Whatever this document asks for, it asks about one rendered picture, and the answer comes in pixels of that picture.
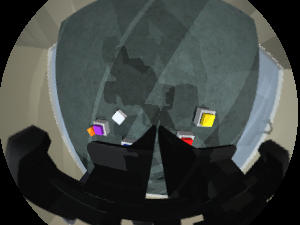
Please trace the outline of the blue button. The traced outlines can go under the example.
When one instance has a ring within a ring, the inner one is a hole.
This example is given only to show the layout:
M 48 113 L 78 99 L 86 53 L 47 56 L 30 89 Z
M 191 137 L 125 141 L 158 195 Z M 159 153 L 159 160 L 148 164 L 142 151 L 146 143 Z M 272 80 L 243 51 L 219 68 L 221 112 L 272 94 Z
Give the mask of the blue button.
M 126 137 L 123 137 L 121 144 L 125 145 L 125 147 L 130 147 L 130 145 L 133 144 L 134 141 L 137 141 L 137 140 L 126 139 Z

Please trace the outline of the purple button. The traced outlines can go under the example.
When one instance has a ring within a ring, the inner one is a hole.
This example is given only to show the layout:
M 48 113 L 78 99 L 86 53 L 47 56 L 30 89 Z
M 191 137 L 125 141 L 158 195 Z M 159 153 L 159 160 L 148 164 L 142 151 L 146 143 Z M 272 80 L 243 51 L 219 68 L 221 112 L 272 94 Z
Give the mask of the purple button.
M 96 132 L 96 135 L 104 135 L 108 136 L 110 133 L 108 120 L 96 120 L 93 123 L 94 132 Z

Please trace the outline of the orange block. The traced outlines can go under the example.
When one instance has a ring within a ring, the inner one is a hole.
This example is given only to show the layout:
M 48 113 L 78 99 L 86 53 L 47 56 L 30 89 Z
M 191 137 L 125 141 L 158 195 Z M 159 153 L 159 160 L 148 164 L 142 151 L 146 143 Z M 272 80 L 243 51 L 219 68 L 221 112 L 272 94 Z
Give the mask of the orange block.
M 96 132 L 94 132 L 94 127 L 88 128 L 88 133 L 90 133 L 90 136 L 96 135 Z

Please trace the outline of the yellow button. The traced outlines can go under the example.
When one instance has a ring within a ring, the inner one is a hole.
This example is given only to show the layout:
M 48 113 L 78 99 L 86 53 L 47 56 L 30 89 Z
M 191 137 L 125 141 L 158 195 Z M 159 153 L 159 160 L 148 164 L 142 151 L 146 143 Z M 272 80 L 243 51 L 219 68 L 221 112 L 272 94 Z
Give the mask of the yellow button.
M 215 120 L 215 111 L 212 111 L 210 108 L 196 108 L 195 113 L 195 125 L 199 127 L 212 127 L 212 123 Z

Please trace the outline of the red button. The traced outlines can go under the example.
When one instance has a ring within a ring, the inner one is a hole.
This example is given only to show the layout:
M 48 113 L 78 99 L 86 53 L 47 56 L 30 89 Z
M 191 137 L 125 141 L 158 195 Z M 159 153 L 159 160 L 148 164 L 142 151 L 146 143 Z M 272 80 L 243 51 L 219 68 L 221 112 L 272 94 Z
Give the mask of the red button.
M 192 132 L 190 131 L 178 131 L 177 136 L 181 140 L 185 140 L 187 144 L 192 145 L 192 141 L 194 141 L 195 135 L 192 135 Z

